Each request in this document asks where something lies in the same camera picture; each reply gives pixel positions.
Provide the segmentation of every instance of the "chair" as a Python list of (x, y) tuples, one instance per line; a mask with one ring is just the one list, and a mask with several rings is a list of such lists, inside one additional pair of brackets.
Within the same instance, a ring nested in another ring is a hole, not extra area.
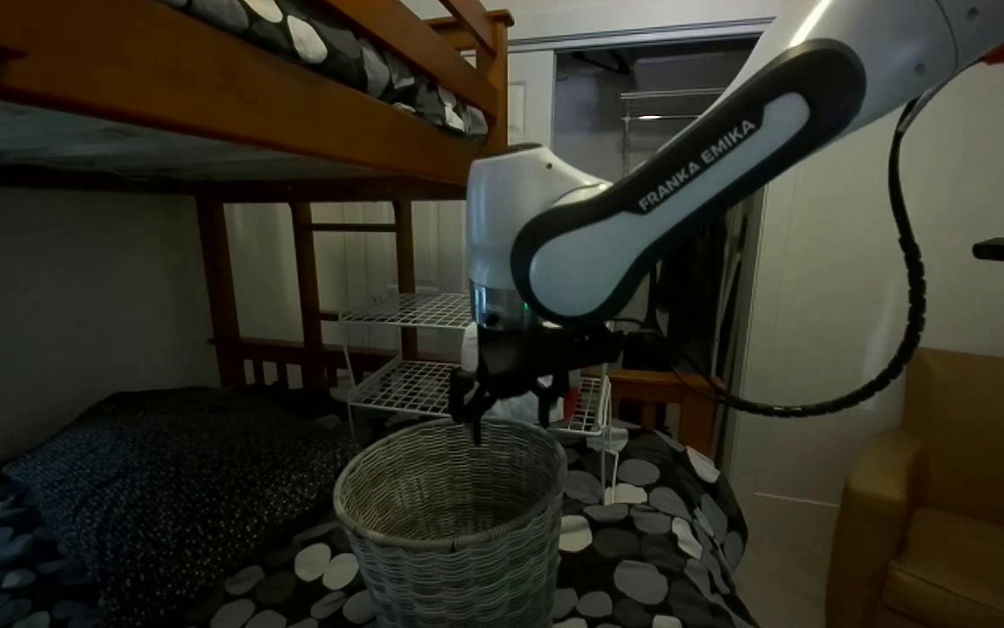
[(1004, 358), (912, 356), (903, 424), (842, 487), (825, 623), (1004, 628)]

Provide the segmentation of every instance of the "bedding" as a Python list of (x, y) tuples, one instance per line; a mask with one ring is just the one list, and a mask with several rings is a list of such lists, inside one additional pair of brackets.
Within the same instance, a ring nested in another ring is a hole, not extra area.
[(395, 109), (461, 133), (484, 134), (479, 109), (422, 79), (405, 59), (348, 31), (336, 13), (305, 0), (167, 0), (223, 31), (250, 39), (262, 48), (289, 54), (325, 76), (367, 91)]
[(262, 394), (145, 391), (111, 394), (2, 474), (96, 586), (107, 623), (154, 623), (327, 508), (345, 456), (337, 431)]
[[(331, 427), (327, 443), (345, 443), (348, 427), (337, 419), (325, 419), (319, 427)], [(733, 583), (745, 546), (745, 519), (707, 456), (680, 448), (662, 437), (637, 437), (621, 452), (621, 474), (611, 487), (612, 505), (603, 505), (599, 456), (582, 440), (567, 440), (566, 446), (567, 476), (554, 623), (752, 623)], [(59, 546), (62, 531), (46, 516), (47, 505), (40, 508), (37, 496), (0, 474), (0, 623), (96, 623), (111, 610), (105, 586), (89, 577), (83, 556)], [(148, 591), (148, 586), (198, 591), (196, 600), (183, 596), (183, 608), (165, 619), (121, 602), (114, 608), (121, 617), (107, 617), (107, 623), (374, 623), (359, 560), (331, 508), (311, 508), (291, 516), (279, 533), (253, 536), (262, 546), (250, 550), (250, 543), (236, 541), (239, 546), (228, 546), (230, 563), (210, 583), (180, 583), (196, 577), (196, 573), (135, 563), (145, 567), (135, 602), (167, 600)], [(198, 550), (210, 546), (188, 543), (175, 556), (196, 560)]]

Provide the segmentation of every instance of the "black cable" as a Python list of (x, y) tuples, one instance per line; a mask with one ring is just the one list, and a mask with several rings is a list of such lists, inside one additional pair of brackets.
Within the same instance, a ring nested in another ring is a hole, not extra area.
[(656, 319), (656, 287), (659, 287), (659, 272), (656, 272), (656, 266), (647, 267), (647, 295), (644, 295), (644, 325), (640, 327), (662, 327), (659, 319)]
[(752, 416), (775, 416), (775, 419), (809, 419), (809, 416), (833, 416), (833, 411), (842, 411), (849, 405), (862, 405), (869, 398), (876, 398), (879, 391), (886, 391), (910, 363), (910, 356), (918, 353), (921, 345), (921, 333), (924, 333), (924, 310), (926, 310), (926, 281), (924, 281), (924, 259), (921, 259), (921, 245), (918, 245), (918, 233), (912, 233), (912, 223), (910, 223), (910, 212), (907, 212), (907, 196), (903, 196), (903, 181), (899, 181), (899, 144), (903, 134), (910, 133), (910, 125), (918, 120), (918, 113), (926, 109), (926, 99), (935, 97), (938, 91), (910, 99), (895, 120), (895, 133), (891, 133), (891, 147), (890, 147), (890, 208), (891, 208), (891, 223), (895, 223), (895, 240), (899, 240), (899, 251), (903, 251), (903, 266), (907, 266), (907, 275), (910, 275), (910, 315), (907, 315), (907, 331), (891, 353), (891, 358), (883, 365), (883, 372), (876, 372), (869, 382), (839, 394), (839, 398), (828, 398), (828, 399), (814, 399), (814, 405), (762, 405), (762, 399), (748, 399), (748, 398), (740, 398), (733, 394), (730, 386), (723, 386), (712, 372), (703, 372), (703, 380), (713, 386), (718, 399), (730, 405), (730, 406), (740, 406), (740, 411), (752, 411)]

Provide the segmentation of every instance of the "mattress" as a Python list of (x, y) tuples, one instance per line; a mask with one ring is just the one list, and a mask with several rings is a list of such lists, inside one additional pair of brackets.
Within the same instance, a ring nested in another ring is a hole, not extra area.
[(303, 0), (167, 0), (204, 24), (232, 31), (267, 51), (296, 59), (337, 82), (367, 91), (395, 109), (405, 109), (440, 129), (484, 134), (489, 120), (479, 109), (449, 91), (422, 79), (402, 54), (374, 44), (345, 27), (319, 3)]

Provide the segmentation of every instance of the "metal shelf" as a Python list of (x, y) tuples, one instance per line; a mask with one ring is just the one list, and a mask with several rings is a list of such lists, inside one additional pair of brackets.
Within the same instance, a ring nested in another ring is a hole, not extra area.
[(470, 325), (470, 295), (468, 293), (390, 293), (367, 310), (348, 310), (341, 319), (463, 331)]
[(445, 416), (445, 375), (452, 363), (390, 358), (351, 386), (348, 405), (376, 411)]

